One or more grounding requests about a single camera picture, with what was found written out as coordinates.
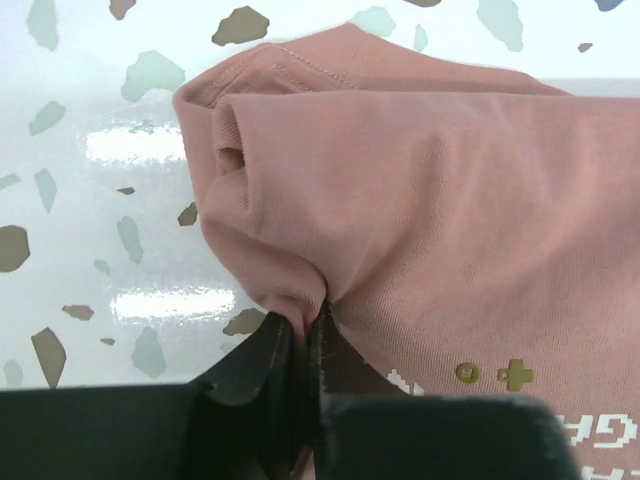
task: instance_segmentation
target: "gold game controller print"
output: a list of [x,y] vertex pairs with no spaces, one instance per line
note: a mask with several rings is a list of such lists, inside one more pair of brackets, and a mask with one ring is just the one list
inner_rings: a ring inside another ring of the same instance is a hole
[[[480,367],[471,362],[465,362],[456,368],[456,377],[464,383],[476,383],[480,379]],[[506,383],[507,391],[519,392],[527,383],[533,382],[533,370],[524,366],[524,360],[512,359],[507,368],[498,370],[498,381]]]

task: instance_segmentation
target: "fabric fold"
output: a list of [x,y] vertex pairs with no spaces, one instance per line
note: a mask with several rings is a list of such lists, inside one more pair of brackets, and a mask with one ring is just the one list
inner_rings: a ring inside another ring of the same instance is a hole
[[640,469],[638,100],[343,26],[174,105],[208,244],[301,341],[328,298],[382,374],[539,397],[596,474]]

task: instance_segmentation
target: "white glossy surface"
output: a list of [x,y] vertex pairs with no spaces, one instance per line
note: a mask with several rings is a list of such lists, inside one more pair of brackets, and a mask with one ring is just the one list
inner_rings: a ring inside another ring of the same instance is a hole
[[[425,54],[524,70],[579,94],[640,92],[638,2],[606,13],[594,0],[516,2],[521,52],[509,51],[478,21],[478,0],[443,0],[433,8],[401,0],[248,0],[270,19],[271,40],[327,28],[378,5],[396,24],[390,41],[413,48],[416,24],[423,26]],[[193,197],[171,92],[152,89],[136,102],[121,94],[127,67],[142,52],[160,52],[189,79],[257,43],[222,48],[210,41],[220,20],[245,3],[140,0],[122,21],[107,3],[58,1],[54,51],[36,45],[27,31],[30,1],[0,5],[0,178],[21,179],[0,189],[0,227],[24,227],[31,249],[21,268],[0,273],[0,365],[14,362],[23,372],[20,382],[7,376],[13,386],[46,386],[30,340],[46,327],[66,350],[61,386],[188,380],[245,338],[223,328],[252,303],[209,252],[198,226],[177,221]],[[593,47],[580,53],[585,42]],[[64,117],[31,136],[29,122],[51,101],[65,106]],[[50,213],[34,180],[45,168],[57,186]],[[124,187],[135,193],[117,192]],[[140,264],[118,236],[123,217],[138,225]],[[96,260],[108,263],[110,275]],[[95,314],[81,321],[61,310],[74,304]],[[145,327],[158,334],[166,364],[160,375],[132,361]]]

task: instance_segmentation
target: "gold circle print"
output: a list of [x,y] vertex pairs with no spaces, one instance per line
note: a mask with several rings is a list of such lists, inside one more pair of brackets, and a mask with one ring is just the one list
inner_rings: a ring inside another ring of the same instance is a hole
[[473,363],[461,363],[456,368],[456,377],[464,383],[476,383],[480,379],[480,369]]

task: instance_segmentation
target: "pink fabric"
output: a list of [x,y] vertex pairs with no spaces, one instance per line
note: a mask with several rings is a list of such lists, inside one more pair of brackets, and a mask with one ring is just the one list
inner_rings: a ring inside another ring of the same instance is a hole
[[414,393],[542,398],[585,478],[640,479],[640,101],[345,25],[174,105],[207,242],[299,338],[327,297]]

